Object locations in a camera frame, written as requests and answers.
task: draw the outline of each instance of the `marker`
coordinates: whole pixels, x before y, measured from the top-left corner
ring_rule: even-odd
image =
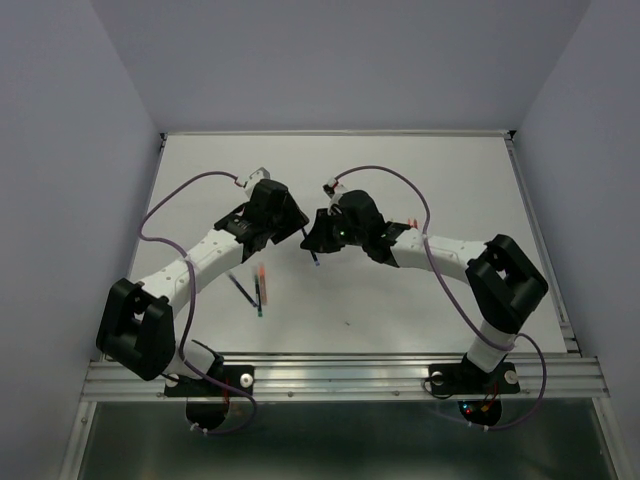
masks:
[[[251,298],[251,295],[249,295],[249,292],[247,292],[244,287],[242,285],[240,285],[240,282],[238,281],[238,279],[235,277],[235,275],[233,273],[227,273],[227,277],[229,278],[229,280],[231,280],[231,283],[233,283],[236,288],[238,290],[240,290],[240,293],[242,295],[244,295],[244,298],[247,299],[247,301],[251,304],[251,306],[253,308],[258,308],[258,304],[256,302],[253,301],[253,298]]]
[[[307,238],[307,231],[304,229],[304,227],[301,228],[302,230],[302,236],[304,238]],[[316,256],[316,252],[312,252],[311,250],[309,250],[309,252],[311,253],[311,258],[313,258],[313,263],[316,264],[316,267],[320,266],[320,262],[318,261],[318,257]]]
[[[260,300],[262,301],[262,305],[267,304],[267,278],[265,275],[264,264],[259,264],[259,272],[260,272]]]
[[[253,283],[256,286],[256,303],[258,304],[258,316],[262,316],[262,298],[260,297],[260,278],[257,269],[253,269]]]

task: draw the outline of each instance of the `cable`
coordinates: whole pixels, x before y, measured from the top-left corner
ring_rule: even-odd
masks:
[[[427,204],[426,198],[424,197],[422,192],[418,189],[418,187],[416,187],[416,185],[411,180],[406,178],[404,175],[401,175],[400,173],[396,172],[395,170],[392,170],[392,169],[387,168],[387,167],[379,166],[379,165],[362,165],[360,167],[350,168],[349,170],[345,170],[341,174],[337,175],[335,177],[335,179],[336,180],[340,180],[342,177],[344,177],[344,176],[346,176],[346,175],[348,175],[350,173],[359,172],[359,171],[362,171],[362,170],[381,170],[383,172],[390,173],[391,175],[399,178],[404,183],[406,183],[418,195],[418,198],[420,198],[420,202],[422,203],[422,206],[424,207],[424,210],[425,210],[425,213],[426,213],[426,216],[427,216],[427,218],[425,219],[425,222],[424,222],[424,226],[422,227],[422,237],[424,239],[424,248],[425,248],[425,251],[426,251],[426,254],[427,254],[427,258],[429,259],[429,263],[431,264],[431,268],[433,269],[433,273],[435,274],[436,278],[438,279],[438,282],[442,286],[442,289],[446,293],[447,297],[449,297],[449,300],[451,301],[451,303],[453,304],[455,309],[458,311],[458,313],[460,314],[462,319],[469,326],[469,328],[471,328],[473,333],[475,333],[478,338],[480,338],[483,342],[485,342],[490,347],[493,347],[493,348],[495,348],[497,350],[501,350],[503,352],[510,352],[511,350],[513,350],[513,348],[514,348],[514,344],[513,343],[511,345],[500,345],[500,344],[495,343],[495,342],[491,341],[490,339],[488,339],[478,329],[478,327],[476,327],[473,324],[473,321],[471,320],[471,318],[469,318],[467,313],[462,308],[462,305],[460,305],[458,300],[453,295],[453,292],[451,292],[451,290],[449,289],[449,286],[447,285],[447,282],[445,281],[442,273],[440,272],[440,268],[438,267],[438,264],[436,263],[435,259],[433,258],[433,254],[431,252],[431,247],[429,246],[429,239],[427,237],[427,229],[429,228],[429,222],[431,221],[431,210],[429,209],[429,205]],[[529,412],[527,412],[525,415],[523,415],[519,419],[514,420],[513,422],[509,422],[509,423],[507,423],[505,425],[499,425],[499,426],[494,426],[494,427],[483,427],[483,428],[488,428],[489,430],[505,430],[507,428],[513,427],[515,425],[518,425],[518,424],[524,422],[526,419],[531,417],[531,415],[533,415],[535,413],[535,411],[540,407],[540,403],[542,402],[542,398],[544,397],[544,392],[545,392],[546,387],[547,387],[547,364],[546,364],[546,362],[544,360],[544,355],[542,354],[542,350],[540,349],[538,344],[533,340],[533,338],[531,338],[526,333],[518,333],[515,336],[515,338],[518,338],[518,337],[526,338],[531,343],[531,345],[533,345],[533,348],[536,350],[536,352],[538,353],[538,356],[540,357],[540,364],[542,366],[542,385],[540,386],[540,394],[538,395],[538,398],[536,399],[536,402],[533,405],[533,407],[531,407],[531,410],[529,410]],[[465,422],[463,420],[460,420],[460,419],[457,419],[457,418],[448,417],[446,415],[440,415],[440,416],[444,416],[445,418],[449,418],[450,420],[458,421],[458,422],[461,422],[461,423],[464,423],[464,424],[467,423],[467,422]]]
[[[149,212],[142,219],[142,222],[140,222],[140,228],[138,229],[138,237],[140,237],[140,239],[144,240],[145,242],[157,242],[157,243],[164,243],[165,245],[169,245],[171,248],[173,248],[174,250],[178,251],[178,253],[180,253],[180,255],[182,255],[183,257],[186,258],[188,256],[187,251],[184,248],[182,248],[180,245],[178,245],[176,242],[174,242],[173,240],[170,240],[170,239],[164,238],[164,237],[147,237],[144,233],[142,233],[142,229],[144,228],[144,226],[147,223],[147,221],[153,216],[153,214],[155,214],[158,210],[160,210],[160,208],[163,207],[169,200],[171,200],[173,197],[175,197],[178,193],[180,193],[182,190],[184,190],[186,187],[191,185],[196,180],[200,180],[201,178],[210,177],[210,176],[229,177],[229,178],[233,179],[234,182],[236,182],[238,180],[237,176],[235,176],[235,175],[233,175],[231,173],[222,172],[222,171],[213,171],[213,172],[201,173],[201,174],[196,175],[195,177],[191,178],[190,180],[187,180],[182,185],[180,185],[178,188],[176,188],[174,191],[169,193],[169,195],[167,195],[165,198],[160,200],[160,202],[155,207],[153,207],[151,210],[149,210]],[[192,425],[192,428],[194,428],[195,430],[198,430],[199,432],[201,432],[201,433],[203,433],[205,435],[224,435],[226,433],[237,432],[238,430],[241,430],[241,429],[247,427],[253,421],[253,419],[255,418],[256,413],[258,411],[258,404],[255,401],[255,399],[251,395],[249,395],[248,393],[243,392],[240,389],[234,388],[234,387],[232,387],[230,385],[227,385],[227,384],[225,384],[223,382],[220,382],[219,380],[216,380],[215,378],[210,377],[206,373],[204,373],[201,370],[199,370],[191,362],[189,362],[189,360],[187,360],[187,358],[185,356],[185,353],[184,353],[184,347],[185,347],[185,344],[187,342],[187,336],[189,335],[189,331],[191,330],[191,325],[193,323],[193,318],[194,318],[195,313],[196,313],[196,292],[197,292],[197,289],[196,289],[196,272],[195,272],[195,269],[193,267],[193,264],[189,260],[187,260],[185,263],[187,264],[187,270],[189,272],[189,313],[187,315],[187,323],[186,323],[186,326],[184,327],[184,333],[182,334],[182,339],[180,340],[180,344],[178,346],[178,356],[180,357],[182,362],[193,373],[198,375],[200,378],[202,378],[203,380],[206,380],[207,382],[211,383],[212,385],[215,385],[216,387],[218,387],[218,388],[220,388],[222,390],[226,390],[228,392],[235,393],[238,396],[241,396],[241,397],[244,397],[244,398],[248,399],[251,402],[251,405],[253,406],[253,410],[252,410],[251,415],[249,416],[249,418],[247,420],[245,420],[242,424],[237,425],[235,427],[227,428],[225,430],[213,430],[213,431],[208,431],[206,429],[202,429],[202,428],[198,427],[197,425]]]
[[[342,172],[339,175],[336,175],[335,178],[336,178],[336,180],[340,180],[345,175],[348,175],[348,174],[354,173],[354,172],[359,172],[361,170],[382,170],[383,172],[390,173],[391,175],[399,178],[404,183],[409,185],[409,187],[411,187],[411,189],[414,192],[416,192],[416,194],[418,195],[418,198],[420,198],[420,202],[422,202],[422,206],[424,207],[424,210],[425,210],[425,212],[427,214],[427,218],[426,218],[426,220],[424,222],[424,226],[422,227],[422,237],[424,239],[424,249],[425,249],[425,251],[427,253],[427,258],[429,259],[429,263],[431,264],[431,268],[433,269],[433,273],[436,276],[436,278],[438,279],[438,282],[440,283],[440,286],[444,290],[444,293],[447,295],[447,297],[449,297],[449,300],[451,301],[451,304],[458,311],[458,313],[460,314],[462,319],[466,322],[466,324],[469,326],[469,328],[471,330],[473,330],[473,333],[475,333],[476,336],[478,336],[484,343],[486,343],[490,347],[495,348],[496,350],[501,350],[503,352],[510,352],[511,350],[513,350],[513,344],[511,344],[511,345],[500,345],[499,343],[495,343],[494,341],[488,339],[478,329],[478,327],[476,327],[473,324],[473,321],[471,320],[471,318],[469,318],[467,313],[462,308],[462,305],[460,305],[460,302],[458,302],[456,297],[453,295],[453,292],[449,289],[449,286],[447,285],[447,282],[445,281],[445,279],[444,279],[444,277],[442,275],[442,272],[440,272],[440,267],[438,267],[438,264],[436,263],[435,258],[433,258],[433,253],[431,252],[431,247],[429,246],[429,239],[427,237],[427,229],[429,228],[429,222],[431,221],[431,210],[429,209],[429,205],[427,204],[426,198],[424,198],[424,195],[418,189],[418,187],[416,187],[415,184],[411,180],[409,180],[407,177],[405,177],[404,175],[399,174],[395,170],[392,170],[392,169],[387,168],[387,167],[382,167],[382,166],[379,166],[379,165],[363,165],[361,167],[351,168],[349,170],[346,170],[346,171]]]

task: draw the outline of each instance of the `metal frame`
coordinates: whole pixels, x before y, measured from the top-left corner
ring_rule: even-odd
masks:
[[[274,131],[211,132],[194,135],[411,135],[456,137],[502,137],[511,159],[514,176],[522,196],[527,217],[550,284],[553,301],[559,312],[560,326],[567,346],[566,354],[545,356],[548,366],[546,398],[593,398],[615,471],[620,479],[633,478],[621,434],[610,407],[609,390],[597,359],[582,358],[560,294],[558,283],[540,231],[529,194],[522,178],[515,148],[506,131]],[[457,362],[460,355],[292,355],[225,354],[226,363],[250,363],[255,366],[254,394],[258,402],[328,402],[328,401],[431,401],[423,389],[422,379],[430,366]],[[536,398],[541,384],[540,360],[533,354],[513,354],[522,392],[514,398]],[[163,395],[163,380],[144,382],[116,363],[100,361],[89,366],[81,394],[80,407],[60,475],[76,479],[97,402],[184,401]]]

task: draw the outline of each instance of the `gray wall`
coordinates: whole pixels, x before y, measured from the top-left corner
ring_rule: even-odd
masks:
[[[516,136],[581,346],[640,472],[640,3],[596,1]]]
[[[2,478],[57,476],[158,139],[89,2],[2,3]]]
[[[584,0],[93,0],[162,131],[515,128]]]

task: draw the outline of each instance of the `purple cable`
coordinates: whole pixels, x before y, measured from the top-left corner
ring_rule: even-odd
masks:
[[[233,175],[231,173],[228,173],[228,172],[221,172],[221,171],[201,173],[199,175],[196,175],[192,179],[187,180],[182,185],[180,185],[178,188],[176,188],[173,192],[171,192],[169,195],[167,195],[165,198],[163,198],[155,207],[153,207],[151,210],[149,210],[149,213],[147,213],[144,216],[144,218],[142,219],[142,222],[140,223],[140,228],[138,229],[138,237],[140,237],[141,240],[144,240],[146,242],[158,242],[158,243],[164,243],[165,245],[169,245],[174,250],[177,250],[180,253],[180,255],[182,255],[183,257],[187,257],[187,255],[188,255],[187,251],[184,248],[182,248],[180,245],[178,245],[176,242],[174,242],[173,240],[169,240],[168,238],[164,238],[164,237],[147,237],[144,233],[142,233],[142,229],[144,228],[144,226],[147,223],[147,221],[153,216],[153,214],[156,213],[158,210],[160,210],[160,208],[163,207],[169,200],[171,200],[173,197],[175,197],[178,193],[180,193],[182,190],[184,190],[186,187],[191,185],[196,180],[200,180],[201,178],[210,177],[210,176],[229,177],[229,178],[233,179],[234,182],[238,180],[237,176],[235,176],[235,175]],[[191,330],[191,325],[193,323],[193,318],[194,318],[195,313],[196,313],[196,291],[197,291],[197,289],[196,289],[196,272],[195,272],[195,269],[193,267],[193,264],[190,261],[186,261],[185,263],[187,264],[187,270],[189,271],[189,298],[190,298],[190,300],[189,300],[189,313],[187,315],[187,323],[186,323],[186,325],[184,327],[184,333],[182,334],[182,339],[180,340],[180,344],[178,346],[178,356],[180,357],[180,359],[184,362],[184,364],[192,372],[194,372],[196,375],[201,377],[203,380],[206,380],[207,382],[211,383],[212,385],[215,385],[218,388],[221,388],[223,390],[227,390],[229,392],[235,393],[236,395],[239,395],[241,397],[247,398],[251,402],[251,405],[253,406],[253,411],[251,412],[251,416],[244,423],[242,423],[240,425],[237,425],[235,427],[228,428],[226,430],[205,431],[204,429],[196,426],[195,429],[198,430],[199,432],[205,434],[205,435],[224,435],[226,433],[237,432],[238,430],[241,430],[242,428],[248,426],[253,421],[253,419],[255,418],[256,413],[258,411],[258,404],[255,401],[255,399],[251,395],[249,395],[248,393],[243,392],[242,390],[239,390],[237,388],[231,387],[231,386],[229,386],[229,385],[227,385],[225,383],[222,383],[219,380],[216,380],[215,378],[210,377],[206,373],[204,373],[201,370],[199,370],[191,362],[189,362],[189,360],[187,360],[187,358],[186,358],[186,356],[184,354],[184,347],[185,347],[185,344],[187,342],[187,336],[189,335],[189,331]]]
[[[495,342],[489,340],[473,324],[473,322],[471,321],[471,319],[469,318],[467,313],[462,308],[462,305],[460,305],[460,303],[458,302],[456,297],[453,295],[453,292],[451,292],[451,290],[449,289],[449,286],[447,285],[447,282],[445,281],[444,277],[442,276],[442,273],[440,272],[440,268],[438,267],[438,264],[436,263],[435,259],[433,258],[433,253],[431,252],[431,247],[429,246],[429,240],[427,238],[427,229],[429,228],[429,222],[431,221],[431,210],[429,209],[429,205],[427,204],[426,198],[424,197],[422,192],[418,189],[418,187],[416,187],[415,184],[413,182],[411,182],[411,180],[406,178],[404,175],[399,174],[395,170],[392,170],[392,169],[387,168],[387,167],[378,166],[378,165],[363,165],[363,166],[360,166],[360,167],[350,168],[349,170],[346,170],[346,171],[342,172],[341,174],[337,175],[335,177],[335,179],[336,180],[340,180],[345,175],[348,175],[348,174],[353,173],[353,172],[359,172],[361,170],[381,170],[383,172],[390,173],[391,175],[399,178],[404,183],[409,185],[409,187],[411,187],[411,189],[414,192],[416,192],[416,194],[420,198],[420,201],[422,202],[422,205],[423,205],[423,207],[425,209],[425,212],[427,214],[427,218],[426,218],[426,220],[424,222],[424,226],[422,227],[422,235],[423,235],[423,238],[424,238],[424,249],[425,249],[425,251],[427,253],[427,258],[429,259],[429,263],[431,264],[431,268],[433,269],[433,273],[435,274],[436,278],[438,279],[438,282],[442,286],[442,289],[447,294],[447,297],[449,297],[449,300],[451,301],[451,303],[453,304],[455,309],[458,311],[458,313],[460,314],[462,319],[466,322],[466,324],[469,326],[469,328],[471,328],[471,330],[473,330],[473,333],[475,333],[478,336],[478,338],[480,338],[483,342],[485,342],[490,347],[493,347],[493,348],[495,348],[497,350],[501,350],[503,352],[510,352],[511,350],[513,350],[513,347],[514,347],[513,344],[506,346],[506,345],[500,345],[498,343],[495,343]],[[519,419],[514,420],[513,422],[507,423],[505,425],[500,425],[500,426],[497,426],[497,427],[491,427],[490,430],[504,430],[504,429],[513,427],[514,425],[518,425],[519,423],[522,423],[527,418],[529,418],[531,415],[533,415],[533,413],[540,407],[540,403],[542,402],[542,398],[544,397],[544,392],[545,392],[546,387],[547,387],[547,364],[546,364],[546,362],[544,360],[544,356],[542,354],[542,350],[540,349],[538,344],[533,340],[533,338],[531,338],[526,333],[519,333],[519,334],[516,335],[516,338],[517,337],[526,338],[529,342],[531,342],[531,345],[533,345],[533,348],[535,348],[536,352],[538,352],[538,356],[540,357],[540,363],[542,365],[542,385],[540,387],[540,394],[538,395],[538,399],[536,400],[536,403],[533,405],[533,407],[531,408],[531,410],[528,413],[526,413],[525,415],[523,415]],[[446,417],[446,418],[450,418],[451,420],[454,420],[454,421],[460,421],[460,422],[465,423],[465,424],[467,423],[467,422],[464,422],[463,420],[458,420],[456,418],[451,418],[451,417]]]

